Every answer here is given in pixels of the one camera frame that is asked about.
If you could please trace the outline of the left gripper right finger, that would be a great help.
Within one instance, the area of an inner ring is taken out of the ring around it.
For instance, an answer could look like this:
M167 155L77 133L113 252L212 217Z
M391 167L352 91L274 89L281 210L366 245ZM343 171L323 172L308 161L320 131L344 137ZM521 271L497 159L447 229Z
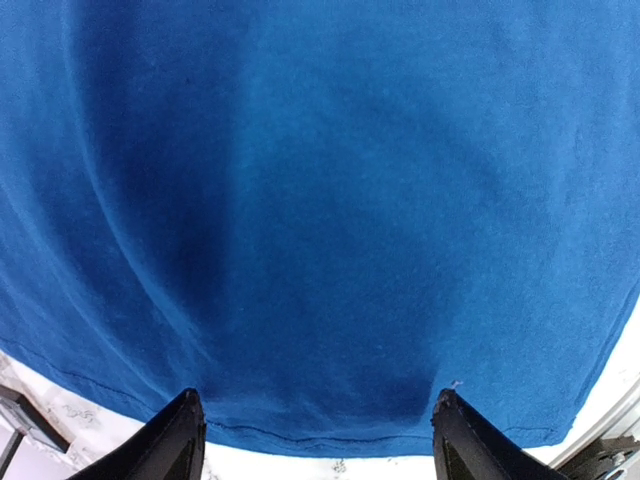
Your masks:
M521 450L454 389L440 392L431 420L438 479L563 479Z

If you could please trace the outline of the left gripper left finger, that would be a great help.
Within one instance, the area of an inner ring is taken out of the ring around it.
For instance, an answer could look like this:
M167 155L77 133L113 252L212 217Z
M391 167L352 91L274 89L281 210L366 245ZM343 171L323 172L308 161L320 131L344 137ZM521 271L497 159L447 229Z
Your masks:
M199 480L206 422L198 392L187 388L136 434L74 475L76 480Z

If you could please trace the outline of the blue printed t-shirt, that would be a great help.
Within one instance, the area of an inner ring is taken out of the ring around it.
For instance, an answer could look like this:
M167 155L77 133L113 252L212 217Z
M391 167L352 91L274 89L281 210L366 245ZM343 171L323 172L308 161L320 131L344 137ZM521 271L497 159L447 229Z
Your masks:
M210 442L561 442L639 297L635 1L5 1L1 347Z

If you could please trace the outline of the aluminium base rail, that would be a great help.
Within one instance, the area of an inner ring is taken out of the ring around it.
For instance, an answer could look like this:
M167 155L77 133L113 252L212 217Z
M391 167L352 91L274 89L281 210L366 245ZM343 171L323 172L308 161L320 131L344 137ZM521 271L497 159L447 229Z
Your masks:
M549 466L567 479L638 479L639 380Z

